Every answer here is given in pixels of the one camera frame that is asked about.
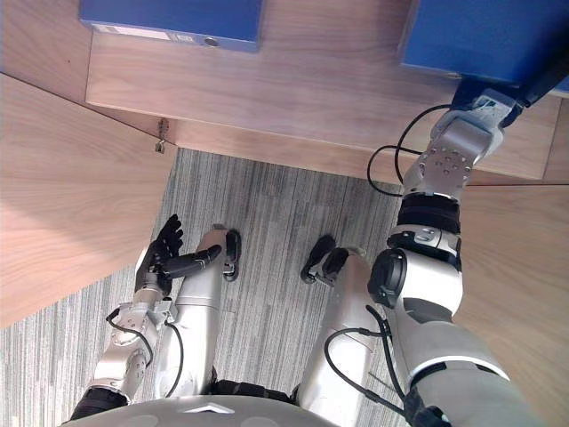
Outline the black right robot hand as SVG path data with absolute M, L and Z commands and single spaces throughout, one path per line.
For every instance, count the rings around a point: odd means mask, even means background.
M 496 113 L 498 126 L 512 125 L 525 109 L 543 98 L 568 76 L 568 52 L 543 62 L 521 83 L 464 78 L 456 89 L 451 110 Z

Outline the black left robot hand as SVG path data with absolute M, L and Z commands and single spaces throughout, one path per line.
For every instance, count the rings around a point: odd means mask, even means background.
M 155 287 L 168 296 L 172 281 L 205 270 L 220 255 L 222 247 L 213 245 L 205 250 L 180 255 L 183 230 L 177 214 L 172 215 L 150 243 L 137 268 L 134 292 Z

